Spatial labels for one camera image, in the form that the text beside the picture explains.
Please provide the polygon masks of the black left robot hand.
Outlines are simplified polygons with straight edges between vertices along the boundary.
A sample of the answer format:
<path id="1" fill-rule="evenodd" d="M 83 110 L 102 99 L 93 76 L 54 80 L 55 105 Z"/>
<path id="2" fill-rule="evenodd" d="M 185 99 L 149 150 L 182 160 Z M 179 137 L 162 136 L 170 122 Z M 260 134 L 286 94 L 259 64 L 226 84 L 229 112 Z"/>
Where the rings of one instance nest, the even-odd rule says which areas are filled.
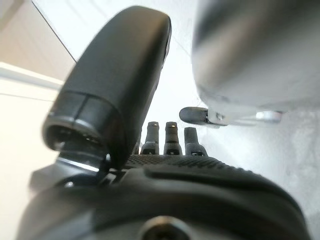
<path id="1" fill-rule="evenodd" d="M 33 172 L 34 198 L 19 240 L 308 240 L 296 201 L 272 181 L 209 157 L 185 130 L 149 127 L 138 140 L 169 51 L 171 20 L 129 7 L 114 16 L 78 60 L 42 127 L 59 153 Z"/>

